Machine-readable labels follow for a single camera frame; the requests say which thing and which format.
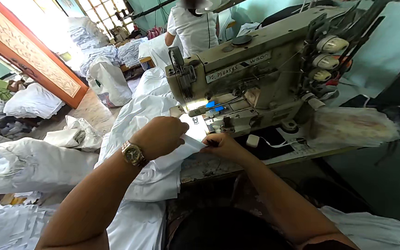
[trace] stack of folded fabric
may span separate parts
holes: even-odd
[[[54,209],[0,205],[0,249],[34,250]]]
[[[81,50],[101,48],[109,44],[108,37],[87,16],[70,17],[68,22],[70,38]]]
[[[88,48],[83,51],[84,53],[84,60],[83,63],[80,66],[80,71],[82,75],[86,76],[91,63],[95,58],[99,56],[104,56],[112,62],[114,66],[120,65],[119,59],[118,59],[118,49],[115,48],[113,45],[105,46],[102,48]]]
[[[140,64],[138,60],[138,47],[140,44],[147,42],[147,37],[132,39],[130,42],[118,48],[118,59],[122,65],[132,67]]]

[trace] industrial sewing machine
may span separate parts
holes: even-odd
[[[337,94],[388,2],[363,15],[357,5],[310,8],[186,59],[170,48],[166,77],[181,103],[171,116],[188,113],[207,133],[233,137],[271,125],[293,133]]]

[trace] wristwatch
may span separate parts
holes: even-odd
[[[147,161],[143,156],[139,146],[132,144],[129,141],[121,145],[121,152],[123,153],[123,157],[125,158],[126,162],[131,163],[139,169],[144,168],[144,166],[149,163],[149,161]]]

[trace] plastic bag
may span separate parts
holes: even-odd
[[[87,75],[89,87],[108,108],[124,106],[131,100],[132,91],[119,67],[104,56],[97,57]]]
[[[93,128],[84,118],[78,118],[72,116],[66,116],[67,126],[64,126],[64,130],[78,128],[84,130],[85,137],[81,143],[73,148],[81,149],[83,151],[95,151],[101,147],[103,136],[98,130]]]
[[[376,109],[321,108],[314,114],[308,145],[377,147],[400,139],[400,124]]]

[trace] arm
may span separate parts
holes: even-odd
[[[151,161],[184,144],[180,136],[188,128],[177,118],[160,116],[137,131],[129,141],[138,145],[143,156]],[[121,150],[116,151],[64,199],[36,249],[108,250],[106,228],[139,172],[140,169],[124,160]]]
[[[201,152],[213,153],[242,166],[274,221],[292,243],[299,246],[308,241],[319,243],[334,239],[358,249],[325,215],[229,135],[210,134],[203,140],[204,144],[208,144],[206,139],[219,142],[219,147],[207,147]]]

